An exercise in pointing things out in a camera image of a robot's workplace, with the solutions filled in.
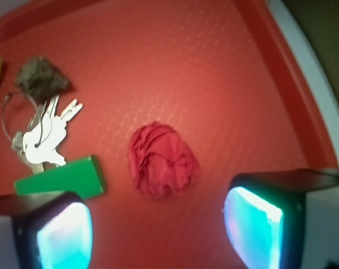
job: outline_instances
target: white wall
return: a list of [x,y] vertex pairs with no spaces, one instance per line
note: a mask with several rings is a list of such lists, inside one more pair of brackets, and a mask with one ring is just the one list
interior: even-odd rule
[[0,0],[0,17],[30,0]]
[[300,26],[282,0],[269,0],[268,8],[306,78],[331,138],[339,164],[339,106],[326,74]]

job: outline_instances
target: crumpled red cloth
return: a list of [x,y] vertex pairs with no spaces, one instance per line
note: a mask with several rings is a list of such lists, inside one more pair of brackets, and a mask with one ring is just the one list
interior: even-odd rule
[[129,168],[140,192],[161,197],[179,194],[198,180],[200,165],[188,145],[171,126],[153,122],[137,130],[129,142]]

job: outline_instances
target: white key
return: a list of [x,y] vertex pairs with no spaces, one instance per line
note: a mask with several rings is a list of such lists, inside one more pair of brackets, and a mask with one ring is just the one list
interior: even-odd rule
[[[54,110],[50,111],[50,113],[45,113],[44,118],[46,115],[49,115],[51,126],[50,134],[48,134],[45,140],[41,140],[41,144],[38,147],[36,147],[36,138],[38,141],[40,132],[35,132],[35,128],[37,128],[37,126],[30,133],[24,134],[25,155],[29,162],[33,164],[49,162],[60,166],[66,164],[64,157],[57,153],[56,148],[66,137],[67,122],[71,120],[83,107],[82,104],[76,104],[77,100],[74,99],[69,106],[62,111],[61,116],[54,116]],[[43,122],[43,126],[44,129],[48,128],[48,124],[45,122]]]
[[[46,107],[46,103],[44,105],[39,105],[39,114],[40,117],[42,118],[44,113],[45,113],[45,107]],[[30,119],[29,124],[27,125],[27,131],[32,131],[37,124],[39,124],[40,119],[38,117],[38,114],[35,113],[35,115]]]
[[17,156],[24,164],[26,164],[34,174],[38,174],[44,171],[43,164],[32,164],[30,163],[22,148],[22,132],[16,132],[12,140],[11,149],[17,152]]
[[42,116],[42,126],[40,124],[40,121],[36,120],[37,117],[34,118],[35,120],[30,121],[29,126],[31,126],[32,129],[24,134],[24,143],[25,142],[28,144],[33,143],[34,145],[36,145],[39,142],[42,143],[48,138],[48,136],[50,135],[51,129],[52,129],[51,117],[55,117],[54,113],[56,111],[58,98],[59,98],[58,95],[55,95],[54,97],[51,98],[51,101],[44,114],[43,114],[43,111],[40,111],[41,116]]

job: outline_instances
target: ring loop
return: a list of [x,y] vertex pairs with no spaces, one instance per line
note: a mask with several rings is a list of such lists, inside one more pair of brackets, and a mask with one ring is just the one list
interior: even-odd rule
[[21,94],[23,95],[25,98],[28,99],[28,101],[30,101],[32,103],[32,105],[34,106],[35,110],[36,110],[36,115],[39,118],[39,122],[40,122],[40,126],[41,126],[41,132],[40,132],[40,140],[37,144],[35,144],[35,147],[39,147],[41,145],[41,140],[42,140],[42,135],[43,135],[43,125],[42,125],[42,118],[39,112],[39,107],[37,106],[35,100],[31,97],[31,95],[22,92],[22,91],[16,91],[16,92],[9,92],[5,98],[3,99],[2,102],[2,108],[1,108],[1,125],[2,125],[2,130],[5,133],[5,136],[7,137],[7,139],[12,142],[12,138],[9,135],[9,133],[6,130],[6,126],[5,126],[5,122],[4,122],[4,109],[5,106],[11,101],[11,98],[16,95],[16,94]]

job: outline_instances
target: green block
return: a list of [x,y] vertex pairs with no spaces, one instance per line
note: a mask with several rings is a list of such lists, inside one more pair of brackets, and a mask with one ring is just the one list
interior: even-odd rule
[[71,191],[87,199],[105,191],[105,180],[94,155],[18,180],[14,185],[19,195]]

